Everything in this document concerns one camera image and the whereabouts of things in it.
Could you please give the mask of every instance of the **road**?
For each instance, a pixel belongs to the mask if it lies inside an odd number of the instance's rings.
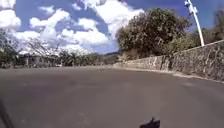
[[[99,68],[0,71],[15,128],[223,128],[224,84],[171,74]]]

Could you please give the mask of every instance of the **sky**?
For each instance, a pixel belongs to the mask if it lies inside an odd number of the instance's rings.
[[[214,11],[224,0],[191,0],[201,27],[213,26]],[[184,0],[0,0],[0,28],[19,40],[21,53],[32,53],[27,42],[40,38],[49,49],[79,53],[118,50],[117,30],[150,8],[174,8],[188,16]],[[193,17],[189,17],[196,28]]]

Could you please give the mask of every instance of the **lamp post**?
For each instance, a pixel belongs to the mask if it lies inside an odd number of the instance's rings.
[[[200,27],[200,24],[199,24],[199,20],[198,20],[198,17],[197,17],[198,10],[197,10],[196,7],[193,6],[193,4],[191,3],[191,0],[186,0],[185,1],[185,6],[189,9],[190,14],[194,15],[194,19],[196,21],[197,28],[198,28],[198,33],[199,33],[200,40],[201,40],[201,46],[204,46],[205,43],[204,43],[203,35],[202,35],[202,32],[201,32],[201,27]]]

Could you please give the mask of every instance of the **retaining wall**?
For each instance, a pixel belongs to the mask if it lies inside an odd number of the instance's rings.
[[[224,40],[197,47],[173,56],[156,56],[116,63],[119,68],[172,70],[224,81]]]

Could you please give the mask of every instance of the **white cloud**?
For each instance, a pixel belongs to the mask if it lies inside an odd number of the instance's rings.
[[[74,31],[73,30],[68,30],[68,29],[63,29],[62,33],[63,36],[68,37],[68,38],[73,38]]]
[[[0,7],[3,9],[12,9],[16,4],[16,0],[0,0]]]
[[[91,30],[95,30],[97,24],[98,23],[95,20],[87,18],[80,18],[78,21],[78,25],[83,26],[85,29],[91,29]]]
[[[95,8],[98,5],[103,5],[107,0],[81,0],[85,5],[85,10],[87,7]]]
[[[99,45],[108,43],[108,37],[99,32],[97,29],[89,30],[89,31],[77,31],[74,33],[73,30],[64,29],[62,31],[62,36],[65,37],[65,40],[85,44],[85,45]]]
[[[56,38],[56,30],[54,27],[47,26],[42,32],[41,32],[41,38],[45,40],[54,40]]]
[[[13,33],[13,36],[15,36],[18,39],[30,39],[30,38],[39,38],[40,34],[35,31],[25,31],[25,32],[16,32]]]
[[[39,20],[36,17],[30,19],[30,25],[32,28],[52,26],[55,27],[61,20],[69,20],[70,14],[62,9],[58,9],[50,18],[47,20]]]
[[[126,25],[135,15],[144,12],[143,9],[135,10],[127,3],[121,3],[118,0],[82,0],[82,2],[95,10],[98,16],[108,24],[109,33],[113,38],[120,27]]]
[[[108,38],[105,34],[96,30],[77,31],[73,38],[81,44],[99,45],[108,42]]]
[[[16,17],[14,10],[2,10],[0,11],[0,27],[1,28],[18,28],[21,25],[19,17]]]
[[[67,50],[70,53],[76,52],[79,54],[88,54],[91,53],[91,49],[84,49],[82,46],[79,44],[68,44],[65,46],[60,47],[61,50]]]
[[[72,7],[77,11],[80,11],[82,9],[79,5],[77,5],[77,3],[72,4]]]
[[[54,6],[42,6],[38,8],[40,11],[43,11],[46,15],[52,15],[55,10],[54,10]]]

